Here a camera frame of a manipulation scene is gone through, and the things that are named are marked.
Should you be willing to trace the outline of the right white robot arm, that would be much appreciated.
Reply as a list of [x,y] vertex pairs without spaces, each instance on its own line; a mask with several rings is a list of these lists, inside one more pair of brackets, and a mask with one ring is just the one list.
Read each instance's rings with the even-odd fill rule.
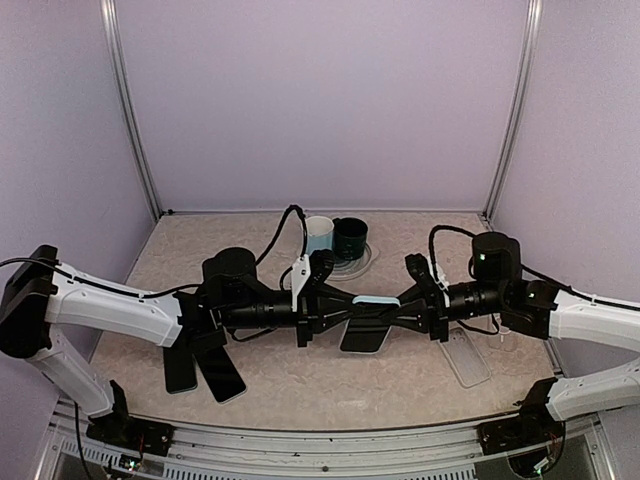
[[[427,333],[442,341],[450,323],[496,314],[508,330],[541,340],[573,339],[639,349],[639,306],[581,293],[541,273],[524,279],[519,242],[488,232],[471,241],[472,281],[444,286],[435,256],[409,255],[415,286],[382,316],[384,323]],[[511,433],[535,442],[554,421],[639,402],[639,363],[575,378],[548,378],[529,390],[513,419]]]

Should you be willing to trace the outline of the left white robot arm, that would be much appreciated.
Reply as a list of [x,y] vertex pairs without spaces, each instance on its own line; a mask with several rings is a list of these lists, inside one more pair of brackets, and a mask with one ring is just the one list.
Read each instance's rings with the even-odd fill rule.
[[205,260],[200,284],[164,292],[102,282],[59,262],[49,245],[15,262],[19,267],[1,300],[2,353],[37,365],[121,445],[139,436],[139,421],[128,413],[123,390],[91,370],[63,339],[60,325],[88,326],[159,346],[168,392],[195,388],[201,374],[215,400],[225,403],[246,390],[225,350],[227,334],[292,328],[304,346],[362,308],[355,295],[325,284],[333,267],[327,250],[294,262],[288,290],[260,282],[254,254],[241,247]]

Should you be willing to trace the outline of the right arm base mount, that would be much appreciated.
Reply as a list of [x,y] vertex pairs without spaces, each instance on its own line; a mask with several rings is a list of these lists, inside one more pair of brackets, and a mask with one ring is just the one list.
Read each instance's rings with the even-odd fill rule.
[[554,420],[546,410],[520,411],[516,416],[478,425],[479,442],[484,455],[518,450],[561,437],[563,421]]

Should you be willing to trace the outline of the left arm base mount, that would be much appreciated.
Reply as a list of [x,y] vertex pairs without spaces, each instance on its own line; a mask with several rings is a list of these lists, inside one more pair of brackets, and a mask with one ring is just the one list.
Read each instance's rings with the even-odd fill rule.
[[174,436],[174,427],[167,423],[135,419],[123,429],[108,431],[104,427],[90,424],[86,435],[92,440],[137,451],[166,457]]

